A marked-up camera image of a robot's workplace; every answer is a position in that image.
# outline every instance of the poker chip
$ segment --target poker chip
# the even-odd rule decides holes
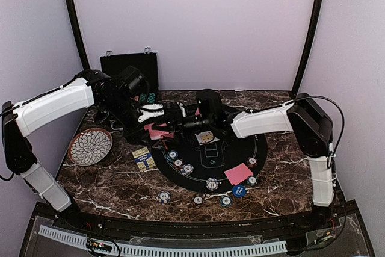
[[[174,161],[177,158],[178,158],[178,152],[176,152],[175,150],[169,151],[166,155],[167,161]]]
[[[185,164],[181,169],[180,172],[182,175],[188,176],[194,171],[194,167],[191,164]]]
[[[193,200],[195,205],[202,205],[203,204],[203,198],[201,196],[196,196]]]
[[[228,196],[223,196],[220,200],[220,203],[222,208],[228,208],[229,206],[233,205],[233,199]]]
[[[246,188],[242,185],[234,186],[233,195],[236,198],[243,198],[246,195]]]
[[[247,165],[251,168],[256,167],[258,165],[258,161],[256,158],[247,159]]]
[[[158,201],[161,204],[169,204],[171,201],[171,194],[168,191],[160,191],[158,194]]]
[[[258,184],[258,179],[255,176],[250,176],[247,178],[246,183],[249,186],[255,186],[256,184]]]
[[[208,178],[206,180],[206,188],[210,191],[215,191],[218,188],[218,181],[215,178]]]
[[[181,159],[176,159],[173,164],[175,168],[181,168],[183,166],[183,161]]]

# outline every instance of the black case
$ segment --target black case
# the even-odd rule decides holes
[[[118,76],[128,66],[134,66],[150,82],[150,92],[156,93],[159,90],[158,59],[156,53],[139,54],[117,54],[100,57],[102,72],[109,76]]]

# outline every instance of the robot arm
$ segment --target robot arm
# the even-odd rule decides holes
[[[79,226],[79,208],[69,194],[40,164],[27,139],[34,131],[66,114],[97,105],[112,113],[124,127],[131,124],[135,109],[128,101],[145,83],[134,68],[123,80],[112,79],[98,70],[86,70],[66,84],[36,98],[2,106],[2,142],[7,167],[62,213],[67,221]]]
[[[233,119],[231,127],[238,138],[268,132],[294,132],[310,164],[313,204],[328,207],[332,203],[335,178],[328,164],[333,151],[333,123],[316,102],[283,104],[258,113],[242,112]]]
[[[333,200],[333,174],[328,167],[333,124],[328,115],[309,99],[287,102],[269,110],[227,114],[218,93],[197,93],[200,116],[187,116],[182,104],[140,104],[131,99],[144,87],[144,76],[128,68],[122,79],[112,79],[98,70],[85,70],[63,87],[14,105],[2,107],[2,141],[8,168],[20,175],[58,212],[68,216],[79,211],[75,201],[42,167],[27,140],[36,129],[72,111],[92,105],[111,113],[123,126],[130,143],[140,143],[143,125],[153,120],[167,122],[156,129],[189,132],[210,129],[219,139],[245,138],[268,132],[294,132],[300,149],[310,162],[315,206],[328,207]],[[78,224],[78,220],[67,221]]]

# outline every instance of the white poker chip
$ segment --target white poker chip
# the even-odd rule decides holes
[[[250,185],[256,184],[258,182],[257,178],[254,176],[248,177],[247,181],[250,183]]]
[[[180,166],[183,165],[183,162],[182,162],[181,159],[176,159],[176,160],[174,161],[174,165],[175,165],[176,167],[180,167]]]
[[[185,175],[185,176],[188,176],[190,175],[192,172],[194,171],[194,167],[193,165],[190,165],[190,164],[185,164],[180,172],[182,173],[182,175]]]
[[[202,197],[201,197],[201,196],[196,196],[196,197],[194,198],[194,203],[197,204],[197,205],[202,204],[202,203],[203,203]]]
[[[255,165],[257,163],[257,160],[255,158],[249,158],[247,162],[251,165]]]
[[[210,191],[215,191],[218,188],[218,181],[215,178],[208,178],[206,180],[206,188]]]
[[[162,204],[169,204],[171,200],[171,194],[168,191],[160,191],[158,194],[158,201]]]
[[[160,198],[161,200],[167,200],[169,197],[170,197],[170,194],[168,194],[167,192],[161,192],[161,193],[159,194],[159,198]]]
[[[178,153],[175,152],[174,150],[172,150],[171,152],[168,153],[168,156],[169,156],[171,159],[174,159],[174,158],[178,157]]]
[[[233,204],[233,199],[228,196],[223,196],[220,200],[220,204],[222,208],[228,208]]]

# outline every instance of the blue poker chip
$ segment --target blue poker chip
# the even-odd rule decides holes
[[[166,160],[169,161],[169,162],[172,162],[172,161],[174,161],[177,158],[178,158],[178,152],[175,151],[175,150],[169,151],[167,153],[167,155],[166,155]]]
[[[228,196],[223,196],[220,200],[220,203],[222,208],[228,208],[229,206],[233,205],[233,199]]]
[[[218,181],[215,178],[208,178],[206,180],[206,188],[210,191],[215,191],[218,188]]]
[[[191,164],[185,164],[180,168],[180,173],[184,176],[190,175],[194,171],[194,167]]]
[[[255,186],[256,184],[258,184],[258,179],[255,176],[250,176],[247,178],[246,183],[249,186]]]
[[[168,191],[160,191],[158,194],[158,201],[161,204],[169,204],[171,202],[171,194]]]
[[[246,188],[242,185],[237,185],[233,187],[233,195],[236,198],[242,198],[246,195]]]

